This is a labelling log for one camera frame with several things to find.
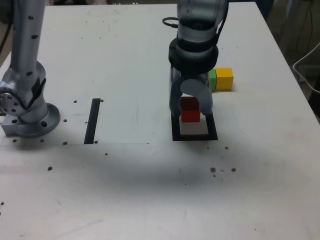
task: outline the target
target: black strip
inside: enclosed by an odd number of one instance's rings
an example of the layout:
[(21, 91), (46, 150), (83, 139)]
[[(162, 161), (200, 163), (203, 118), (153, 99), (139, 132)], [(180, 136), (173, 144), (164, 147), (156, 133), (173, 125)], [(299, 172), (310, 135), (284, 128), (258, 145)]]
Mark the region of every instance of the black strip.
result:
[(174, 117), (172, 114), (171, 114), (171, 128), (172, 128), (172, 141), (179, 141), (181, 136), (179, 117)]
[(93, 98), (91, 103), (88, 124), (86, 126), (84, 144), (94, 144), (99, 107), (100, 107), (100, 98)]
[(184, 134), (180, 133), (179, 117), (171, 115), (172, 141), (211, 141), (218, 140), (214, 115), (211, 113), (205, 116), (208, 134)]
[(208, 136), (210, 140), (218, 140), (215, 119), (213, 113), (205, 116), (206, 127), (208, 129)]

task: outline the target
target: cable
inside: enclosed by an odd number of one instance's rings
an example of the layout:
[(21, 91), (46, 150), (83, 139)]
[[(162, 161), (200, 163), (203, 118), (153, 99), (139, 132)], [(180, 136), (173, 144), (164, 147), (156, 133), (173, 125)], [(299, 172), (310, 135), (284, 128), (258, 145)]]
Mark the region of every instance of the cable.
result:
[(296, 69), (297, 64), (299, 64), (303, 59), (305, 59), (306, 57), (308, 57), (314, 50), (316, 50), (318, 47), (320, 46), (320, 42), (307, 54), (305, 55), (303, 58), (301, 58), (300, 60), (298, 60), (295, 64), (293, 64), (292, 69), (300, 76), (300, 78), (302, 78), (306, 84), (309, 86), (309, 88), (311, 88), (313, 91), (315, 91), (316, 93), (320, 94), (320, 91), (315, 90), (310, 83), (307, 81), (307, 79), (305, 79), (304, 76), (302, 76), (300, 74), (300, 72), (298, 72), (298, 70)]
[(10, 12), (11, 13), (10, 13), (9, 24), (8, 24), (8, 27), (6, 28), (5, 34), (4, 34), (3, 39), (1, 41), (1, 44), (0, 44), (0, 54), (2, 52), (2, 49), (5, 46), (6, 40), (8, 38), (9, 33), (10, 33), (11, 25), (14, 21), (14, 2), (13, 2), (13, 0), (10, 1)]
[(167, 25), (167, 26), (172, 27), (172, 28), (174, 28), (174, 29), (177, 29), (177, 28), (178, 28), (178, 24), (167, 23), (167, 22), (166, 22), (167, 20), (176, 20), (176, 21), (179, 21), (179, 18), (169, 16), (169, 17), (165, 17), (164, 19), (162, 19), (162, 23), (163, 23), (164, 25)]

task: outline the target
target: green block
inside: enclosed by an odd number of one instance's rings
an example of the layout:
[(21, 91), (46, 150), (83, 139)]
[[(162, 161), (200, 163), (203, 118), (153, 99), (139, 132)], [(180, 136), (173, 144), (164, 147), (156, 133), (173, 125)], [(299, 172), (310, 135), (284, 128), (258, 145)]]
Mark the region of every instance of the green block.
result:
[(212, 69), (209, 72), (209, 80), (211, 85), (211, 91), (214, 93), (216, 91), (216, 85), (217, 85), (217, 73), (215, 69)]

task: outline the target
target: red block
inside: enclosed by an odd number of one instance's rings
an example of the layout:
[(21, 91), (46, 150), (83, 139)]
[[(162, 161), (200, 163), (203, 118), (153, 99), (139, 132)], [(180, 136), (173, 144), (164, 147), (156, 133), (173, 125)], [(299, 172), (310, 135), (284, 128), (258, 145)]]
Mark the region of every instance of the red block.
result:
[(182, 109), (181, 122), (182, 123), (199, 123), (200, 110), (199, 102), (194, 96), (183, 96), (180, 99)]

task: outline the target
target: black cable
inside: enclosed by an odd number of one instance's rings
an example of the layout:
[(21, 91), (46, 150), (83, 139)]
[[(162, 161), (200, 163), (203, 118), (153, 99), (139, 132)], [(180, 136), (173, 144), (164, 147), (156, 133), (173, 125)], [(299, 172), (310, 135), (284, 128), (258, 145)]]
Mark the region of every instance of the black cable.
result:
[(166, 22), (167, 20), (176, 20), (176, 21), (179, 21), (179, 18), (169, 16), (169, 17), (165, 17), (164, 19), (162, 19), (162, 23), (163, 23), (164, 25), (167, 25), (167, 26), (172, 27), (172, 28), (174, 28), (174, 29), (177, 29), (177, 28), (178, 28), (178, 24), (167, 23), (167, 22)]
[(13, 2), (13, 0), (11, 0), (10, 1), (10, 19), (9, 19), (9, 24), (8, 24), (8, 27), (6, 28), (5, 34), (4, 34), (3, 39), (1, 41), (0, 54), (2, 52), (2, 49), (5, 46), (5, 43), (6, 43), (6, 40), (8, 38), (8, 35), (10, 33), (10, 29), (11, 29), (13, 21), (14, 21), (14, 2)]

